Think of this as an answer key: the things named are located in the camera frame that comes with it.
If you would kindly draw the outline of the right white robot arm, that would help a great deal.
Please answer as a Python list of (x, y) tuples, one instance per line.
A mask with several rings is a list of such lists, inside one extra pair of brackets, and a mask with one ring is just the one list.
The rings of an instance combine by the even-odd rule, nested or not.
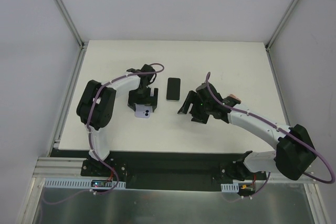
[(279, 171), (291, 180), (298, 180), (317, 157), (305, 127), (269, 122), (250, 112), (239, 99), (233, 96), (222, 98), (210, 83), (203, 83), (195, 91), (190, 91), (178, 113), (190, 113), (193, 122), (202, 124), (213, 116), (241, 127), (273, 148), (267, 152), (245, 152), (225, 168), (227, 176), (232, 179), (243, 181), (257, 172)]

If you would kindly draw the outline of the black smartphone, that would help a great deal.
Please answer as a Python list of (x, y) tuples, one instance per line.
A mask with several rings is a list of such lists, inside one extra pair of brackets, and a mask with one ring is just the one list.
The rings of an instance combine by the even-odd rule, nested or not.
[(167, 101), (179, 101), (181, 91), (181, 79), (180, 78), (168, 78), (166, 100)]

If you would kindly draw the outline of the pink phone case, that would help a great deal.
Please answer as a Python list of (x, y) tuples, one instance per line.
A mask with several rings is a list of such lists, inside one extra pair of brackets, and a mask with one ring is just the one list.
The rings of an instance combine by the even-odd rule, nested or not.
[(227, 98), (233, 100), (235, 103), (241, 104), (241, 100), (233, 94), (230, 94)]

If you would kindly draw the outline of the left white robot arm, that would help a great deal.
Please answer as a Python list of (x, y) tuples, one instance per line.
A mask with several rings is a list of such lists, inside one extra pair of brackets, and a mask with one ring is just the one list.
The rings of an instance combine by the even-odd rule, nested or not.
[(95, 162), (92, 169), (99, 176), (110, 173), (111, 164), (106, 126), (110, 123), (116, 98), (128, 95), (127, 106), (138, 118), (149, 118), (158, 105), (159, 89), (151, 89), (157, 74), (164, 70), (160, 63), (144, 64), (141, 69), (130, 68), (113, 80), (90, 80), (77, 105), (76, 114), (84, 124), (89, 139), (89, 156)]

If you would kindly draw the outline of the purple smartphone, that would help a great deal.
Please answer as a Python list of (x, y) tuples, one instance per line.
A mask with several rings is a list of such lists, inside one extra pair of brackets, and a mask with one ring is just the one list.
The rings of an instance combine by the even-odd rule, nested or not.
[(136, 118), (143, 118), (148, 119), (153, 112), (152, 106), (143, 105), (143, 104), (136, 104), (135, 105), (135, 117)]

